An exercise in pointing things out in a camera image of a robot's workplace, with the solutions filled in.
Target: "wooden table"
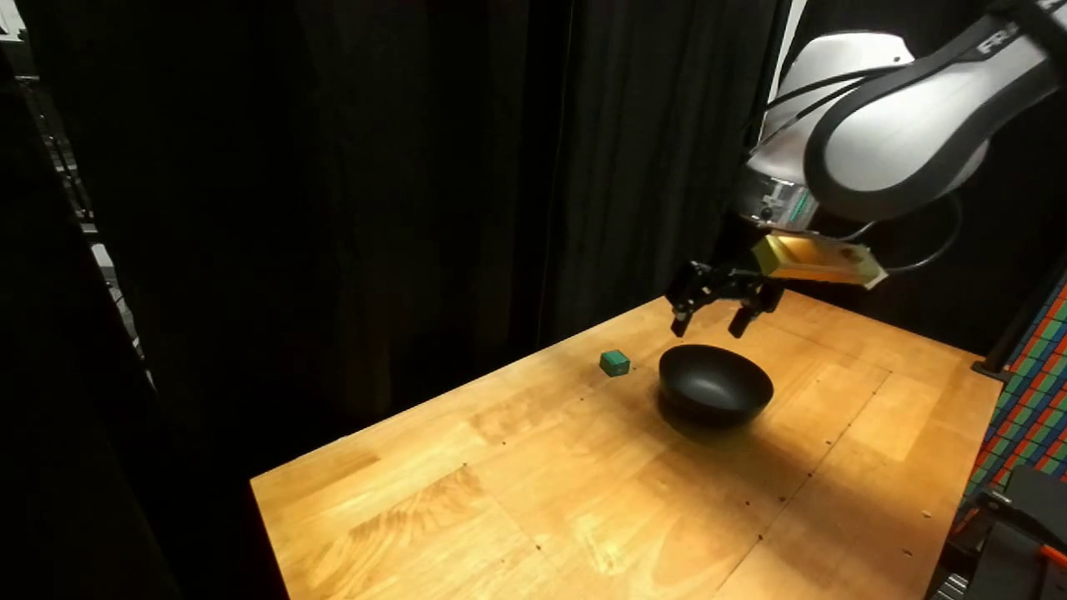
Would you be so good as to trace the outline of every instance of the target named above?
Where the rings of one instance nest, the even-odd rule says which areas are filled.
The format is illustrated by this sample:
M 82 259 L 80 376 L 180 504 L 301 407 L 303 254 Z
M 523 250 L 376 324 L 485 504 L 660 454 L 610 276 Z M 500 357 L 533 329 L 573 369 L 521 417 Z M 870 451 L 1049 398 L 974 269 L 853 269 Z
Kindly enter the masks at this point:
M 770 372 L 749 428 L 656 410 L 652 300 L 260 474 L 290 598 L 920 598 L 1000 384 L 795 294 L 731 341 L 733 306 L 685 344 Z

